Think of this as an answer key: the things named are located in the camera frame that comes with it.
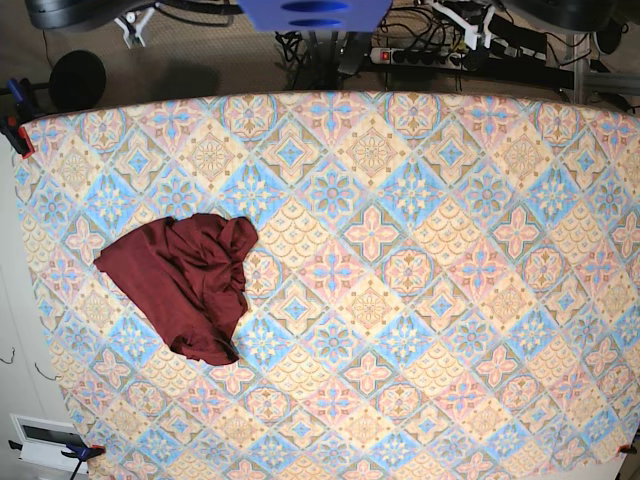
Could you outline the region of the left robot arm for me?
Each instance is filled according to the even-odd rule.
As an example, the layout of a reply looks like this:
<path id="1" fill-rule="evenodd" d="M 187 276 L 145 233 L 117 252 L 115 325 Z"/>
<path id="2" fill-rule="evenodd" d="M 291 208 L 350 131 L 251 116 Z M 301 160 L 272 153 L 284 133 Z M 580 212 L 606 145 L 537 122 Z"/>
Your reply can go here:
<path id="1" fill-rule="evenodd" d="M 464 31 L 464 43 L 470 50 L 488 49 L 493 40 L 490 22 L 497 11 L 515 11 L 530 20 L 556 29 L 591 33 L 602 29 L 612 17 L 617 1 L 473 1 L 485 10 L 479 24 L 468 21 L 453 9 L 453 1 L 422 1 L 445 15 Z"/>

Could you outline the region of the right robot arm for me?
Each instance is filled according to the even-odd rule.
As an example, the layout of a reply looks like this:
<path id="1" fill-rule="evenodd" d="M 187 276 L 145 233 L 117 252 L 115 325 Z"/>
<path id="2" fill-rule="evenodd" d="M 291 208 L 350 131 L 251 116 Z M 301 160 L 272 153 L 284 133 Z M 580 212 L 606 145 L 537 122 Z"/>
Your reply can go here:
<path id="1" fill-rule="evenodd" d="M 86 32 L 109 22 L 123 31 L 128 48 L 144 47 L 142 31 L 153 16 L 156 1 L 27 0 L 31 24 L 40 30 Z"/>

